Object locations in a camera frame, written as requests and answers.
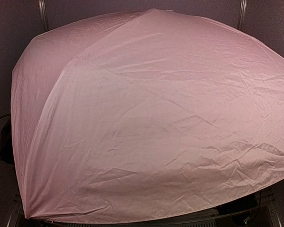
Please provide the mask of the pink folding umbrella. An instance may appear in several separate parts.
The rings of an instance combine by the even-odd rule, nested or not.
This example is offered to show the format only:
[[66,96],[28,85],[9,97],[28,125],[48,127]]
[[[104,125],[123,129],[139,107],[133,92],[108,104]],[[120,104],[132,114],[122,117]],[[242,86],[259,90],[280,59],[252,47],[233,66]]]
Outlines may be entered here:
[[170,218],[284,179],[284,58],[209,18],[151,9],[36,36],[12,72],[26,218]]

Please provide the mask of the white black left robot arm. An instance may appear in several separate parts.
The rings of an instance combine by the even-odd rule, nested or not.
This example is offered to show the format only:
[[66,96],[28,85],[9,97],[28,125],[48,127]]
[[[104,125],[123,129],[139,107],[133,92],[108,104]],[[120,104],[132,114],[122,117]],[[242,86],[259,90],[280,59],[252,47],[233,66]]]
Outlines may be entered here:
[[12,131],[11,119],[9,118],[0,132],[0,158],[7,164],[13,165],[13,147],[12,147]]

